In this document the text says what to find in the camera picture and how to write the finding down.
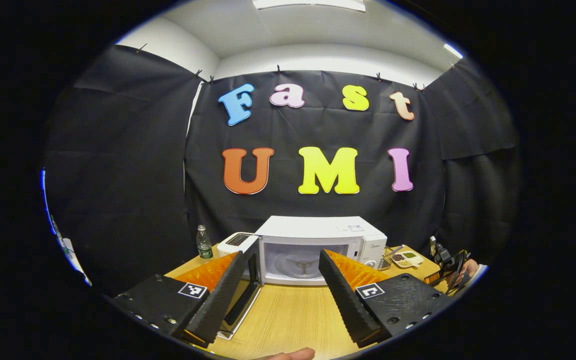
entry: water bottle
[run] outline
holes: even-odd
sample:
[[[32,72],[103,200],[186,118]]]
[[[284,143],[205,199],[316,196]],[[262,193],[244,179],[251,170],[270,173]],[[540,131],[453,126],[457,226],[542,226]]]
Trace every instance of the water bottle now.
[[[206,226],[203,225],[197,227],[197,249],[202,262],[206,263],[213,259],[213,244],[206,234]]]

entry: ceiling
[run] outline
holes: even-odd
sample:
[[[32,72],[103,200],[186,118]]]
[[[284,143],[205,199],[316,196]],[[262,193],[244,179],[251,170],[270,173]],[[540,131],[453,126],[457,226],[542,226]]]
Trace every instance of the ceiling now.
[[[317,5],[259,10],[251,0],[190,0],[161,16],[221,59],[274,46],[342,44],[402,55],[442,72],[457,62],[418,19],[381,0],[365,0],[365,6],[365,13]]]

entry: ceiling light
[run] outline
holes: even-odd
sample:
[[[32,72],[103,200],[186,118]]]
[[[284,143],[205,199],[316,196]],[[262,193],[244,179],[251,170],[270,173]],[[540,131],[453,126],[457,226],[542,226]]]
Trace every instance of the ceiling light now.
[[[448,45],[447,43],[443,44],[443,48],[450,51],[453,55],[455,55],[455,57],[458,57],[459,59],[464,57],[464,55],[460,54],[457,50],[455,50],[454,47]]]
[[[285,5],[327,5],[329,7],[366,12],[364,0],[252,0],[252,3],[257,9],[283,7]]]

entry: clip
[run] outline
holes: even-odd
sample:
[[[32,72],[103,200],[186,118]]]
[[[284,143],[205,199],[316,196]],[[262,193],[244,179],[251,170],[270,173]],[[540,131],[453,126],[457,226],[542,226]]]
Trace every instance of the clip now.
[[[144,43],[142,47],[139,48],[139,50],[135,51],[134,53],[137,54],[139,53],[140,50],[142,50],[146,45],[148,45],[148,43]]]

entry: foam letter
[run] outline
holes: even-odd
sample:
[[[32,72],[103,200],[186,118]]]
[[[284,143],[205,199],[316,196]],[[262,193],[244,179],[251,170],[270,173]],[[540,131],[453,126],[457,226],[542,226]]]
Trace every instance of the foam letter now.
[[[370,105],[368,99],[365,98],[368,95],[365,88],[355,85],[346,85],[341,90],[341,93],[345,98],[343,99],[343,105],[348,110],[359,110],[360,112],[368,109]]]
[[[411,191],[412,182],[410,182],[408,173],[409,151],[405,148],[391,148],[388,150],[388,154],[392,157],[392,164],[395,167],[395,182],[392,184],[393,191]]]
[[[408,110],[407,104],[410,104],[410,99],[404,97],[400,91],[397,91],[390,95],[390,98],[395,101],[395,106],[397,107],[397,112],[399,116],[407,121],[412,121],[415,118],[415,114]]]
[[[297,84],[281,84],[274,87],[276,93],[270,95],[270,102],[277,107],[288,105],[291,108],[301,108],[304,101],[304,88]]]
[[[223,183],[229,191],[235,194],[256,194],[268,184],[268,166],[270,157],[275,153],[272,148],[259,147],[252,150],[256,157],[256,174],[252,182],[242,180],[242,159],[246,155],[243,148],[227,148],[221,155],[225,162],[223,166]]]
[[[218,101],[226,106],[226,110],[230,116],[228,125],[233,126],[249,118],[251,112],[250,110],[244,110],[243,106],[252,106],[252,98],[250,98],[248,93],[254,89],[255,87],[251,84],[243,84],[218,98]]]
[[[357,194],[359,185],[355,180],[355,157],[357,150],[342,147],[336,151],[331,163],[326,160],[322,150],[315,146],[299,149],[303,157],[303,184],[299,187],[300,194],[317,194],[320,187],[315,185],[315,177],[326,193],[330,192],[335,179],[339,177],[334,192],[337,194]]]

